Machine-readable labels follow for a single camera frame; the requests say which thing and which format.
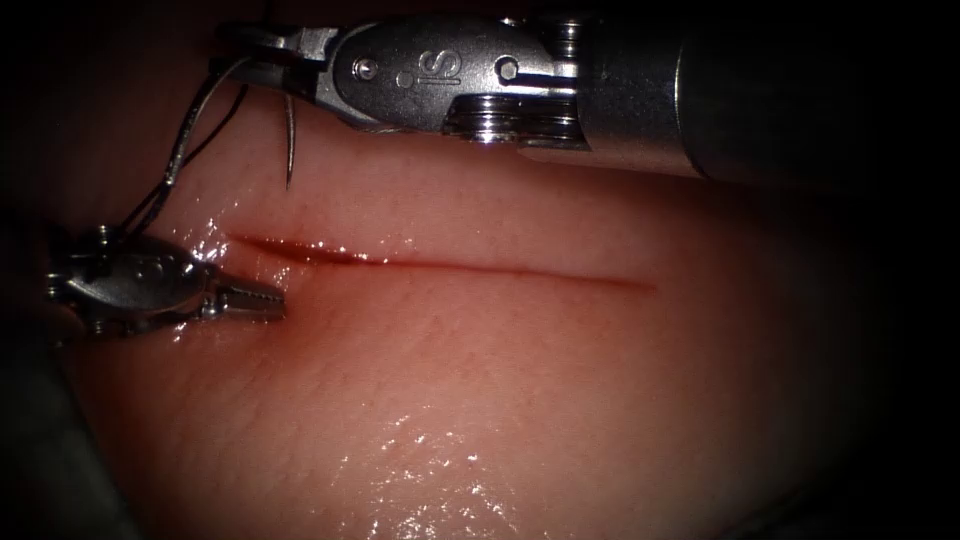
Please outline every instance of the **screw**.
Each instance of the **screw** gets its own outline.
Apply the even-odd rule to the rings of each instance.
[[[373,80],[377,69],[377,63],[369,58],[359,58],[353,63],[353,75],[361,81]]]
[[[512,81],[517,78],[517,72],[520,71],[520,66],[516,60],[508,56],[501,58],[500,61],[497,62],[497,69],[500,72],[500,77],[504,80]]]

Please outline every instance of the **curved needle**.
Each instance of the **curved needle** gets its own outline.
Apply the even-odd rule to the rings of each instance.
[[[293,108],[293,98],[289,94],[283,95],[283,112],[287,119],[287,191],[290,191],[290,181],[293,180],[293,157],[297,139],[296,111]]]

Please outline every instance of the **wet tissue surface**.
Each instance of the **wet tissue surface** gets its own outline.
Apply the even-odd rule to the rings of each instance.
[[[259,12],[177,6],[51,90],[56,159],[24,186],[42,213],[125,215],[205,72],[197,40]],[[154,536],[703,537],[855,437],[860,267],[788,205],[305,106],[285,192],[277,96],[249,98],[150,232],[280,286],[288,317],[66,352]]]

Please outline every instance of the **skin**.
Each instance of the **skin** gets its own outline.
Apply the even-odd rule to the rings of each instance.
[[[159,178],[211,29],[259,9],[94,24],[21,124],[44,135],[5,160],[39,175],[15,200],[74,231],[121,219]],[[369,15],[342,9],[276,18]],[[64,351],[148,532],[713,536],[816,479],[872,418],[862,202],[361,134],[304,104],[288,193],[281,105],[252,91],[150,233],[282,287],[287,319]],[[394,263],[304,264],[241,237]]]

